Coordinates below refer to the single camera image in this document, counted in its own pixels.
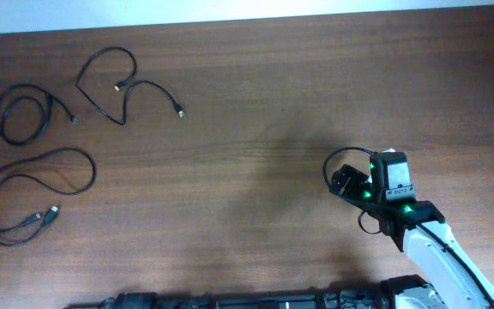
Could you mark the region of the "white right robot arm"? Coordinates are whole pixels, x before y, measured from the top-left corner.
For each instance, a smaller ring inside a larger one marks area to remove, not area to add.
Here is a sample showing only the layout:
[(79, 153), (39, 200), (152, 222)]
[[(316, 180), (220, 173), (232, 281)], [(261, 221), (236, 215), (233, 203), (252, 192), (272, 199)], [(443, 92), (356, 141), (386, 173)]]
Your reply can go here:
[(382, 308), (494, 308), (494, 286), (462, 250), (444, 215), (419, 201), (407, 157), (393, 149), (369, 151), (369, 172), (343, 165), (323, 179), (331, 194), (377, 220), (425, 274), (381, 282)]

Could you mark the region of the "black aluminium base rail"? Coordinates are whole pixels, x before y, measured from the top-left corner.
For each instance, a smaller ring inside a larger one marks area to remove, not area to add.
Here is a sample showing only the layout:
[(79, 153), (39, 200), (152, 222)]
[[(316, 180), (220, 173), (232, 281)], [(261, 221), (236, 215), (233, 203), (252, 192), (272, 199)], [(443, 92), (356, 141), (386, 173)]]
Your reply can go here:
[(253, 294), (121, 293), (100, 301), (76, 302), (68, 308), (87, 309), (341, 309), (444, 308), (436, 289), (417, 275), (399, 276), (356, 288), (309, 288)]

